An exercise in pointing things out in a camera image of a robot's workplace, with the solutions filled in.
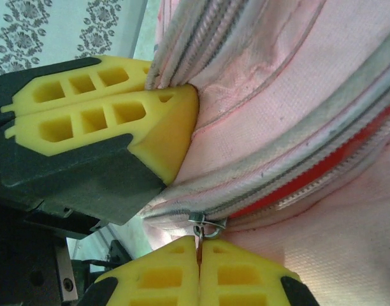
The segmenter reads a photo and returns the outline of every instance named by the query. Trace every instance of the yellow plastic block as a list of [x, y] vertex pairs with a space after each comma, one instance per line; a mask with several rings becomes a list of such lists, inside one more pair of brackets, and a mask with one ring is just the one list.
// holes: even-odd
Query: yellow plastic block
[[280, 282], [298, 274], [223, 240], [203, 244], [199, 306], [290, 305]]
[[191, 85], [130, 92], [75, 103], [15, 119], [5, 137], [53, 156], [118, 135], [132, 134], [128, 150], [165, 184], [176, 177], [198, 116]]
[[30, 81], [1, 112], [15, 116], [42, 112], [124, 92], [143, 91], [151, 62], [96, 56], [97, 65], [45, 75]]
[[102, 276], [116, 277], [107, 306], [197, 306], [198, 264], [194, 237], [183, 237]]

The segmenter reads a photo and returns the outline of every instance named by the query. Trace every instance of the zipper pull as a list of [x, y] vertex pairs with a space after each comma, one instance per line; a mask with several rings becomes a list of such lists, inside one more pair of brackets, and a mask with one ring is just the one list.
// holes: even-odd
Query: zipper pull
[[226, 229], [226, 222], [228, 221], [228, 219], [225, 218], [218, 221], [209, 221], [206, 219], [205, 214], [199, 212], [193, 212], [189, 215], [188, 221], [195, 223], [194, 233], [198, 237], [199, 234], [201, 233], [201, 228], [205, 228], [205, 227], [215, 228], [215, 231], [213, 231], [212, 233], [209, 234], [204, 233], [204, 238], [214, 239], [217, 238], [224, 229]]
[[[224, 229], [226, 229], [226, 221], [228, 219], [222, 219], [218, 221], [208, 221], [205, 214], [199, 212], [193, 212], [189, 215], [188, 221], [195, 223], [194, 233], [198, 236], [198, 249], [196, 251], [196, 259], [198, 264], [202, 263], [202, 243], [204, 238], [214, 239], [217, 238]], [[215, 231], [205, 234], [205, 227], [212, 227]]]

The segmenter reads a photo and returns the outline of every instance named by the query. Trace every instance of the white fabric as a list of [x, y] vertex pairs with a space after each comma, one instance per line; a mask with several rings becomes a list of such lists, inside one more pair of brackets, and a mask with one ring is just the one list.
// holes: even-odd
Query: white fabric
[[129, 57], [135, 46], [124, 0], [0, 0], [0, 74], [90, 55]]

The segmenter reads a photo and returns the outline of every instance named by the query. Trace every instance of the square hole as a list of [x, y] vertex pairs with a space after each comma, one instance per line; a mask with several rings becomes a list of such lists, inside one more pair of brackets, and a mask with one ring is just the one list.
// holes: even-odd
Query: square hole
[[159, 297], [159, 298], [141, 298], [132, 300], [130, 306], [177, 306], [178, 298], [176, 297]]
[[63, 88], [59, 81], [45, 83], [34, 91], [34, 99], [37, 103], [61, 99], [65, 97]]
[[219, 306], [267, 306], [267, 299], [262, 294], [223, 295], [219, 297]]
[[160, 95], [158, 96], [159, 100], [160, 100], [162, 103], [168, 102], [172, 97], [173, 97], [172, 94], [160, 94]]
[[84, 133], [92, 133], [107, 128], [105, 113], [102, 108], [86, 110], [80, 113]]
[[42, 122], [39, 128], [41, 138], [48, 142], [61, 142], [73, 137], [70, 116]]
[[121, 67], [99, 71], [98, 74], [105, 86], [119, 84], [129, 79], [129, 75]]
[[75, 94], [83, 94], [84, 92], [96, 90], [89, 75], [76, 76], [69, 79]]
[[185, 252], [184, 247], [179, 245], [178, 247], [172, 249], [170, 253], [172, 253], [172, 254], [183, 254], [184, 252]]
[[218, 285], [258, 285], [261, 279], [253, 266], [225, 265], [218, 268]]
[[221, 247], [213, 247], [213, 252], [215, 254], [225, 254], [228, 253], [227, 250], [221, 248]]
[[113, 111], [117, 124], [140, 120], [146, 114], [140, 102], [114, 104]]
[[182, 270], [179, 267], [151, 268], [144, 271], [139, 278], [139, 288], [160, 289], [180, 287]]

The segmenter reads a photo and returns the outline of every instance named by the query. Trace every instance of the pink bag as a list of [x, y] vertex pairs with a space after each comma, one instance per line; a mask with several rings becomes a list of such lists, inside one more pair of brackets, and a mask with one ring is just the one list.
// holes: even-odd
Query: pink bag
[[390, 305], [390, 0], [163, 0], [147, 88], [190, 83], [198, 125], [141, 216], [153, 248], [222, 237], [320, 305]]

